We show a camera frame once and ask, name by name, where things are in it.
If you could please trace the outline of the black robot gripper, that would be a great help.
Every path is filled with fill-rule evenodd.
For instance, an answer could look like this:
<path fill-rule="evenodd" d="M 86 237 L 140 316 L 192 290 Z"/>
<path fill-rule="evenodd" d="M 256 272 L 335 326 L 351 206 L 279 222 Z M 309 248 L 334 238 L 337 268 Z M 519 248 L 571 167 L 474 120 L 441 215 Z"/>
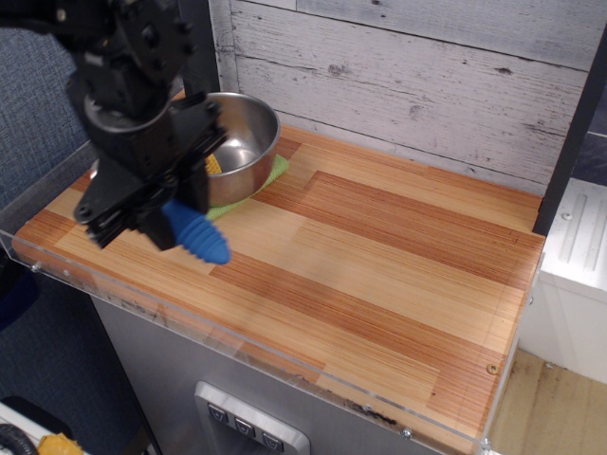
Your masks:
<path fill-rule="evenodd" d="M 92 100 L 84 112 L 97 168 L 74 210 L 76 221 L 100 248 L 126 229 L 146 235 L 159 250 L 175 247 L 162 207 L 175 199 L 208 212 L 205 159 L 227 139 L 218 105 L 200 93 L 169 101 L 149 118 L 128 118 Z"/>

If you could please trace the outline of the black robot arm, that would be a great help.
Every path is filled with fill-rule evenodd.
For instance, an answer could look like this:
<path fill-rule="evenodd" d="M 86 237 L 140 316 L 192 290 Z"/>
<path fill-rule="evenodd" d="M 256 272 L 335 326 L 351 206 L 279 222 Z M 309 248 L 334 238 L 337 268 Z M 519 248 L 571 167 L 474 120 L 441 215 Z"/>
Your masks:
<path fill-rule="evenodd" d="M 3 27 L 52 35 L 75 65 L 66 92 L 97 155 L 76 220 L 98 246 L 127 229 L 176 244 L 164 212 L 209 207 L 205 160 L 225 142 L 219 107 L 170 91 L 195 53 L 192 25 L 160 1 L 5 1 Z"/>

